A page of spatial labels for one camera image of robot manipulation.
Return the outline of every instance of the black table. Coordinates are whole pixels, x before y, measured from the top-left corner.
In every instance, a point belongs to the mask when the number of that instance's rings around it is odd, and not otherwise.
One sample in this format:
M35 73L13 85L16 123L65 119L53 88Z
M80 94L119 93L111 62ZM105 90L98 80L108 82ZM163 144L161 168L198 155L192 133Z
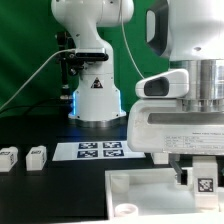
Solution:
M105 170L154 167L150 158L52 161L57 143L126 140L127 122L107 129L87 129L59 116L0 119L0 148L16 146L18 162L0 173L0 223L60 223L107 219ZM42 171L27 172L25 157L45 145Z

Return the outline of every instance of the green backdrop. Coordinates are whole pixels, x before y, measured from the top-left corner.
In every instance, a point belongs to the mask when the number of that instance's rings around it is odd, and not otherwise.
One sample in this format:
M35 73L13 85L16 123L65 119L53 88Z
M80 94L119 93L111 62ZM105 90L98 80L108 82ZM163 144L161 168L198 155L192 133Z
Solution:
M145 77L163 72L168 61L154 55L145 43L145 14L153 0L134 0L135 12L125 25L130 50ZM51 0L1 0L0 6L0 105L58 50L55 34L63 31L51 13ZM130 111L136 102L135 84L141 78L127 54L121 27L100 28L101 36L114 48L115 84L122 92L122 107ZM78 79L70 78L73 90ZM52 60L9 106L30 105L59 97L60 67ZM8 114L21 113L14 110Z

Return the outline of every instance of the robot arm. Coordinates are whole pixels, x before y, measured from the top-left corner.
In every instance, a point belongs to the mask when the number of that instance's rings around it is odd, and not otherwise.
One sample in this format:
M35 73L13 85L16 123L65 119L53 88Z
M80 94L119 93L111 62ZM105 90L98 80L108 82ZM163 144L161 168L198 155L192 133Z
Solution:
M121 24L121 3L123 21L128 22L134 12L132 0L52 0L52 12L69 31L77 48L105 48L107 44L97 27Z
M134 12L133 1L52 0L52 12L75 42L73 57L83 62L69 117L84 127L117 123L126 113L121 110L120 91L114 85L113 48L101 39L97 27L128 22Z

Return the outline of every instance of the small white cube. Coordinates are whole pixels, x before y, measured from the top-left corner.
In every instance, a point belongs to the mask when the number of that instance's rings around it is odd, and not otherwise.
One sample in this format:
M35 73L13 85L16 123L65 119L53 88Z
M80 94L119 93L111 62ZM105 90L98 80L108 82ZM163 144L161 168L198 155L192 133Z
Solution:
M33 147L26 156L26 170L42 170L47 161L47 150L44 146Z
M0 151L0 172L9 172L18 161L16 147L3 148Z

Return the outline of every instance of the white cable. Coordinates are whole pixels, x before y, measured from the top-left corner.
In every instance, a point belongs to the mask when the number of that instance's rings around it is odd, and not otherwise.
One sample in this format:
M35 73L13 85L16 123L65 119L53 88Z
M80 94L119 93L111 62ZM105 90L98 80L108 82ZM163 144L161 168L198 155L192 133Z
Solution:
M16 91L16 93L6 102L4 103L1 107L0 107L0 112L1 110L3 110L24 88L25 86L48 64L48 62L54 58L56 55L60 54L60 53L64 53L64 52L74 52L75 49L67 49L67 50L63 50L63 51L58 51L56 53L54 53L53 55L51 55L44 63L43 65L40 66L39 69L37 69L36 72L33 73L33 75Z
M123 38L124 38L124 43L125 43L126 49L127 49L127 51L128 51L128 54L129 54L129 56L130 56L130 59L131 59L133 65L134 65L136 71L137 71L138 74L141 76L141 78L144 79L145 77L142 75L142 73L141 73L140 70L138 69L138 66L137 66L136 63L135 63L135 60L134 60L134 58L133 58L133 56L132 56L132 53L131 53L131 51L130 51L130 48L129 48L129 46L128 46L128 42L127 42L127 38L126 38L126 34L125 34L125 29L124 29L124 20L123 20L123 13L122 13L122 11L123 11L123 1L122 1L122 0L121 0L121 7L120 7L120 8L121 8L121 27L122 27L122 33L123 33Z

